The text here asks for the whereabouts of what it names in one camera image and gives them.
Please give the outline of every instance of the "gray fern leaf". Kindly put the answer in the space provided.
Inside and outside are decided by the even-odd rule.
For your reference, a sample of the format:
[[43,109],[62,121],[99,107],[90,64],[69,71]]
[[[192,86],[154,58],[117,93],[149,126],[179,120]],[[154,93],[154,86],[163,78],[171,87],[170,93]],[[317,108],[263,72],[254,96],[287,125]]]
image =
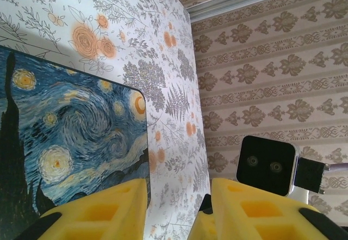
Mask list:
[[207,162],[204,161],[204,158],[200,159],[200,162],[197,161],[196,170],[194,172],[194,192],[203,191],[204,185],[208,178],[207,169]]
[[184,51],[182,51],[181,49],[178,50],[178,59],[181,62],[181,65],[180,65],[181,76],[185,80],[189,79],[190,81],[194,81],[195,72],[193,70],[193,67],[190,64],[189,59],[185,56]]
[[203,202],[203,198],[202,198],[201,194],[197,194],[197,198],[196,198],[195,206],[194,206],[194,208],[195,208],[195,215],[198,213],[202,202]]
[[138,88],[144,93],[146,101],[152,101],[156,112],[164,108],[165,77],[161,67],[152,62],[138,61],[138,65],[131,62],[124,65],[123,81],[125,85]]
[[177,120],[183,121],[185,113],[189,111],[190,105],[187,94],[182,91],[179,85],[177,89],[172,85],[168,92],[168,100],[165,112]]
[[204,140],[204,134],[200,128],[197,129],[197,142],[201,148],[203,148],[206,145],[206,142]]

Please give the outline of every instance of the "camera lens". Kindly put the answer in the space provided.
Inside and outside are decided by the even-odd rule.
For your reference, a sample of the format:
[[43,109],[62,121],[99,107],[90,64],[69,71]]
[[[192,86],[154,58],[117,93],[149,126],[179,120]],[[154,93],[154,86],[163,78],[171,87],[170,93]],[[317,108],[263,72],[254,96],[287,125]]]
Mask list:
[[257,160],[257,157],[250,156],[248,157],[248,165],[249,166],[256,166],[259,161]]
[[271,163],[271,171],[279,173],[280,171],[282,171],[282,165],[278,162],[272,162]]

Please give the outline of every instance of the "orange flower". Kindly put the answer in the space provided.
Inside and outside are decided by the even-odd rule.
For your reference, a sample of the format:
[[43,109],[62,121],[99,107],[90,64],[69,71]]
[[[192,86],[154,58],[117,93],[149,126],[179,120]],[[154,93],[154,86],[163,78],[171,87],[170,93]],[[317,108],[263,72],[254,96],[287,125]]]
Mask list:
[[157,152],[157,159],[160,163],[165,161],[165,151],[163,148],[160,148]]
[[53,15],[52,13],[48,13],[47,17],[52,23],[56,23],[57,17],[55,15]]
[[164,32],[164,42],[168,47],[172,47],[172,41],[170,38],[170,34],[167,31]]
[[150,236],[153,236],[153,234],[156,232],[156,226],[153,225],[152,228],[151,228],[151,231],[150,231]]
[[60,27],[64,26],[63,20],[60,19],[60,18],[58,18],[58,19],[57,19],[57,25],[60,26]]
[[79,54],[89,59],[96,57],[97,39],[91,30],[85,27],[77,27],[72,34],[72,39]]
[[192,133],[196,134],[196,125],[192,124]]
[[109,39],[103,38],[102,40],[99,40],[97,44],[101,53],[107,57],[112,58],[116,55],[114,44]]
[[190,122],[186,123],[186,132],[187,132],[187,135],[189,135],[189,137],[192,136],[192,125]]
[[150,166],[150,172],[153,173],[157,166],[157,159],[153,150],[150,150],[148,154],[148,165]]
[[172,45],[176,46],[176,38],[175,38],[175,36],[172,35],[171,41],[172,41]]
[[155,139],[156,141],[159,141],[161,139],[161,132],[159,130],[156,131]]
[[108,27],[108,20],[105,16],[99,16],[98,18],[98,24],[101,28],[107,28]]
[[120,38],[122,40],[122,43],[124,43],[126,41],[126,35],[122,31],[120,31]]

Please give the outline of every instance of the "yellow foam block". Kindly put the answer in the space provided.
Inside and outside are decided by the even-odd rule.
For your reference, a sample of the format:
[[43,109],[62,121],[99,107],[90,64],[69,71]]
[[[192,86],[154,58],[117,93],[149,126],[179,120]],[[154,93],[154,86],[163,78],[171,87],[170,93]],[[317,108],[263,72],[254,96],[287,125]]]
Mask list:
[[147,208],[145,179],[133,179],[55,207],[63,215],[40,240],[142,240]]
[[218,240],[327,239],[298,212],[315,208],[232,180],[213,180],[212,205]]
[[214,215],[198,212],[187,240],[218,240]]

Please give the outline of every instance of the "cable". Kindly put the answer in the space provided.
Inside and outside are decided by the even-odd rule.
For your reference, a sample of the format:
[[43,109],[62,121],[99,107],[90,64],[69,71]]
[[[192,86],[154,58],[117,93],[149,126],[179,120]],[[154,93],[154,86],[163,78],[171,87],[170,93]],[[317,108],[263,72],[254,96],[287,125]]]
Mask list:
[[348,163],[330,164],[330,169],[325,171],[325,173],[342,172],[342,171],[348,172]]

